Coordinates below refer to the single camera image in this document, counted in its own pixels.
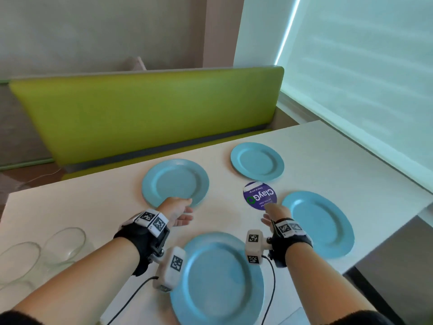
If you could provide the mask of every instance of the purple coaster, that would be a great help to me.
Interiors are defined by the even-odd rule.
[[[244,187],[246,202],[257,210],[265,210],[266,203],[276,203],[277,194],[267,184],[253,181]]]

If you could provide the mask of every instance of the sleeve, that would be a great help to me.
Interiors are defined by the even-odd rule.
[[[393,323],[377,311],[357,311],[347,315],[330,325],[393,325]]]
[[[1,325],[43,325],[36,319],[18,311],[5,311],[0,314]]]

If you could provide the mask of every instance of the blue plate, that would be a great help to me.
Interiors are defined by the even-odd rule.
[[[230,154],[233,167],[256,181],[277,179],[284,172],[284,161],[272,148],[257,142],[244,142]]]
[[[333,202],[311,191],[297,191],[282,204],[310,235],[321,257],[338,258],[350,252],[355,243],[352,225]]]
[[[142,193],[153,207],[167,197],[192,198],[197,206],[209,189],[209,177],[197,163],[187,159],[170,159],[151,168],[143,178]]]
[[[182,325],[254,324],[265,295],[260,266],[250,265],[245,243],[227,233],[195,237],[186,246],[180,284],[170,293]]]

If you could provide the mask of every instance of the floor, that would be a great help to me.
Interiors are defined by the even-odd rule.
[[[55,163],[27,166],[0,172],[0,219],[8,194],[60,181],[65,171]]]

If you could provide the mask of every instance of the person's right hand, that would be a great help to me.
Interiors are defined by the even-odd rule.
[[[263,215],[261,221],[269,227],[271,232],[274,230],[271,220],[277,222],[280,219],[292,217],[290,210],[287,207],[278,205],[276,203],[265,204],[265,210],[266,213]]]

